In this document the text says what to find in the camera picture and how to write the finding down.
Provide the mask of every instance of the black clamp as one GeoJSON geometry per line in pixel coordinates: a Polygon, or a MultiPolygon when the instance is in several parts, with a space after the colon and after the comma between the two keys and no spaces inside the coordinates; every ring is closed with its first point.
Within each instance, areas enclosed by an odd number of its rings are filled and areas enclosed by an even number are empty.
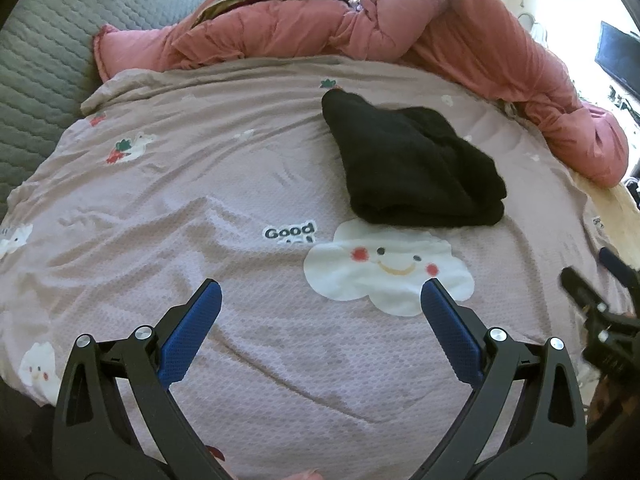
{"type": "MultiPolygon", "coordinates": [[[[422,310],[458,379],[472,387],[462,411],[411,480],[577,480],[586,471],[582,403],[564,343],[514,341],[458,306],[436,279],[422,310]],[[498,453],[476,463],[513,381],[524,380],[498,453]]],[[[230,480],[194,433],[168,388],[180,381],[216,320],[219,285],[206,280],[185,305],[126,339],[76,340],[56,407],[53,465],[60,480],[230,480]],[[142,451],[115,378],[126,378],[166,460],[142,451]]]]}
{"type": "Polygon", "coordinates": [[[422,310],[458,379],[473,391],[438,447],[410,480],[577,480],[587,471],[582,401],[562,340],[514,341],[457,305],[436,279],[422,310]],[[524,380],[498,453],[476,463],[513,381],[524,380]]]}
{"type": "Polygon", "coordinates": [[[206,280],[155,327],[98,343],[81,335],[69,356],[56,405],[52,459],[61,480],[232,480],[195,434],[169,385],[180,381],[216,320],[220,286],[206,280]],[[129,380],[166,463],[140,447],[115,378],[129,380]]]}
{"type": "MultiPolygon", "coordinates": [[[[640,314],[640,274],[607,248],[600,250],[598,260],[629,291],[636,316],[640,314]]],[[[625,401],[640,392],[640,319],[612,313],[607,301],[571,267],[562,270],[560,283],[584,315],[587,342],[582,356],[618,390],[599,418],[587,425],[590,463],[606,464],[616,454],[612,447],[620,443],[620,435],[637,431],[625,401]]]]}
{"type": "MultiPolygon", "coordinates": [[[[639,273],[607,248],[600,250],[598,259],[629,291],[637,316],[639,273]]],[[[613,314],[607,301],[571,267],[562,270],[560,283],[585,317],[587,344],[582,352],[585,361],[617,382],[636,382],[640,378],[640,319],[613,314]]]]}

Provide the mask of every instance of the pink duvet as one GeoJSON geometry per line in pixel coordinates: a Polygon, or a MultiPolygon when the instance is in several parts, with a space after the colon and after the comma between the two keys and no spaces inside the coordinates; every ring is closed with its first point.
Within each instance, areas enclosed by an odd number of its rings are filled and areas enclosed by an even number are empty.
{"type": "Polygon", "coordinates": [[[189,69],[243,57],[343,54],[415,66],[479,96],[515,102],[551,152],[595,183],[615,186],[628,164],[626,136],[608,112],[577,97],[564,64],[531,39],[500,0],[271,0],[191,28],[204,2],[161,30],[94,39],[103,81],[127,68],[189,69]]]}

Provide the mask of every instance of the cloud print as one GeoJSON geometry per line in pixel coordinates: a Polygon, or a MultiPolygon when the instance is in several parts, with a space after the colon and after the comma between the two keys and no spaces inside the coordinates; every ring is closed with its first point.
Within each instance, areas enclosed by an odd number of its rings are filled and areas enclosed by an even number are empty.
{"type": "Polygon", "coordinates": [[[318,294],[335,301],[368,296],[382,312],[416,316],[420,290],[438,278],[456,301],[474,293],[474,279],[451,245],[428,231],[372,225],[357,218],[340,224],[334,241],[307,254],[305,277],[318,294]]]}

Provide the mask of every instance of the bed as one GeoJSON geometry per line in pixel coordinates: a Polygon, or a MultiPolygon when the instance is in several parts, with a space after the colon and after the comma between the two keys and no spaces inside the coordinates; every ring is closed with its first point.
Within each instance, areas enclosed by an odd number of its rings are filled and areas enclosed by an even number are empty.
{"type": "MultiPolygon", "coordinates": [[[[2,62],[15,54],[8,44],[36,34],[22,20],[38,1],[17,7],[0,33],[2,62]]],[[[159,26],[201,0],[164,17],[148,0],[132,1],[110,0],[112,15],[95,16],[82,33],[74,27],[82,50],[43,40],[24,54],[22,68],[54,59],[93,79],[63,84],[18,70],[18,81],[6,62],[0,73],[2,94],[31,106],[2,115],[4,167],[13,168],[3,185],[15,188],[0,224],[0,375],[9,386],[55,403],[79,334],[108,340],[155,324],[204,278],[220,282],[223,309],[172,394],[243,479],[316,467],[326,480],[399,480],[416,470],[469,393],[420,315],[417,291],[430,276],[514,339],[562,338],[578,376],[590,376],[558,274],[575,266],[613,309],[629,309],[595,262],[600,247],[613,246],[640,265],[638,212],[623,186],[602,190],[572,176],[532,123],[405,66],[243,59],[132,69],[97,88],[88,42],[100,20],[145,8],[162,20],[146,24],[159,26]],[[439,111],[493,157],[508,188],[504,219],[408,230],[356,218],[321,115],[331,86],[379,107],[439,111]],[[46,95],[29,97],[33,88],[46,95]],[[384,266],[364,262],[362,248],[384,266]],[[415,272],[381,273],[404,269],[407,258],[421,262],[415,272]]],[[[62,18],[51,20],[57,30],[62,18]]],[[[143,447],[157,456],[122,387],[143,447]]]]}

